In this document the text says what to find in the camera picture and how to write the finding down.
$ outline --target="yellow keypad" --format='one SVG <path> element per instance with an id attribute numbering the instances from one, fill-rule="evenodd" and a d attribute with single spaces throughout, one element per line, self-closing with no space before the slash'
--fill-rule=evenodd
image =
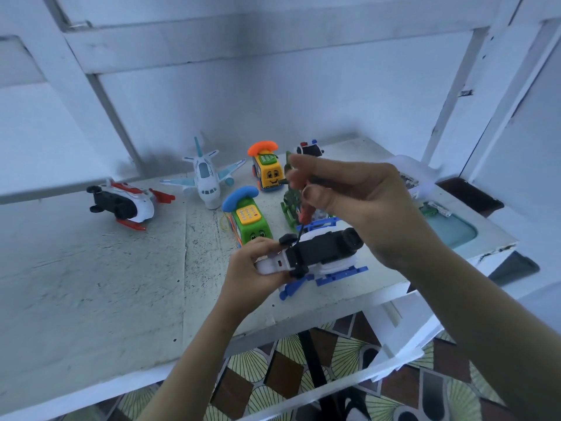
<path id="1" fill-rule="evenodd" d="M 240 219 L 242 225 L 250 225 L 261 219 L 261 214 L 257 211 L 255 205 L 244 206 L 243 208 L 237 209 L 236 214 Z"/>

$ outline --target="yellow toy telephone car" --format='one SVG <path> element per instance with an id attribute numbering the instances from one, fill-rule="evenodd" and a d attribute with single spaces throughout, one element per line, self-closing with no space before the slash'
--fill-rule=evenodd
<path id="1" fill-rule="evenodd" d="M 282 189 L 284 184 L 283 168 L 278 161 L 278 156 L 273 153 L 279 147 L 272 141 L 261 141 L 252 145 L 247 154 L 253 158 L 253 175 L 257 178 L 259 189 L 263 192 L 271 192 Z"/>

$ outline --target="hand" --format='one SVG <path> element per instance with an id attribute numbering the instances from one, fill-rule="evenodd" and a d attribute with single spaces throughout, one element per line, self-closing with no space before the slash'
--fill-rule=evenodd
<path id="1" fill-rule="evenodd" d="M 259 257 L 278 253 L 282 249 L 278 241 L 258 237 L 232 254 L 215 307 L 241 323 L 274 290 L 290 280 L 288 272 L 261 275 L 254 265 Z"/>
<path id="2" fill-rule="evenodd" d="M 397 169 L 386 163 L 341 162 L 310 155 L 290 155 L 290 186 L 302 199 L 346 221 L 384 265 L 401 270 L 419 248 L 440 239 L 411 201 Z M 329 187 L 307 184 L 311 176 Z"/>

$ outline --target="white toy airplane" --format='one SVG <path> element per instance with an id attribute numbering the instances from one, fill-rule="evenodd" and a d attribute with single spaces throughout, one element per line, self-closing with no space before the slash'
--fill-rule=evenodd
<path id="1" fill-rule="evenodd" d="M 174 178 L 172 180 L 160 180 L 160 183 L 175 184 L 176 186 L 182 186 L 183 189 L 196 187 L 199 196 L 205 203 L 205 206 L 209 210 L 214 210 L 221 204 L 220 182 L 223 180 L 227 186 L 233 185 L 234 179 L 231 174 L 244 165 L 245 158 L 235 164 L 231 164 L 228 167 L 221 169 L 218 173 L 216 173 L 213 164 L 210 162 L 210 158 L 218 154 L 218 150 L 213 150 L 212 152 L 208 152 L 206 155 L 203 155 L 197 138 L 195 138 L 195 145 L 197 146 L 198 156 L 196 158 L 184 156 L 183 159 L 195 165 L 196 177 L 194 179 Z"/>

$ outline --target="airplane wing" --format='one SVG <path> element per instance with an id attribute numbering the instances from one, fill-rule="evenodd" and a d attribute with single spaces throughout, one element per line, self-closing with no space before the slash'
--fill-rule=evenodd
<path id="1" fill-rule="evenodd" d="M 236 162 L 235 164 L 229 165 L 228 167 L 221 169 L 218 172 L 218 179 L 220 181 L 225 180 L 226 178 L 230 177 L 230 174 L 232 174 L 234 171 L 236 171 L 244 164 L 245 164 L 245 158 Z"/>
<path id="2" fill-rule="evenodd" d="M 171 180 L 160 180 L 163 184 L 175 184 L 183 187 L 197 187 L 195 180 L 192 178 L 172 178 Z"/>

